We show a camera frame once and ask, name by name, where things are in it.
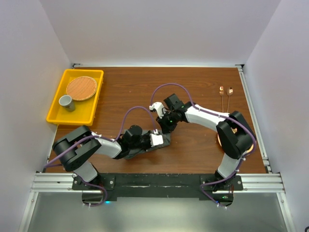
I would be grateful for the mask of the grey cloth napkin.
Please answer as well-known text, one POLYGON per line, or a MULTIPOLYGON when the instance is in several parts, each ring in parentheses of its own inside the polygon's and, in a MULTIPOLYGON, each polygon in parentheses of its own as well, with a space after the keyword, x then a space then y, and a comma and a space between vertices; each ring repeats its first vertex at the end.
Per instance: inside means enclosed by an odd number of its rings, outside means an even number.
POLYGON ((122 148, 118 158, 131 159, 143 154, 170 145, 171 134, 161 130, 143 130, 139 126, 131 126, 117 140, 122 148))

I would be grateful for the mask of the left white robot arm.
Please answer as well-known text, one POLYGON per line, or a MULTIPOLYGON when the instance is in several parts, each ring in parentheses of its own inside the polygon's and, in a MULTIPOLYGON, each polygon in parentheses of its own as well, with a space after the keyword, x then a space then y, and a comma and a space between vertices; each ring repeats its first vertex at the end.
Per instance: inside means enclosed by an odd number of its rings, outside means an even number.
POLYGON ((82 182, 88 189, 96 189, 104 184, 89 161, 92 155, 97 153, 115 160, 131 159, 154 148, 157 135, 158 130, 145 131, 133 125, 119 138, 109 139, 92 132, 88 126, 80 126, 53 144, 56 157, 47 166, 60 161, 65 171, 76 175, 74 180, 77 183, 82 182))

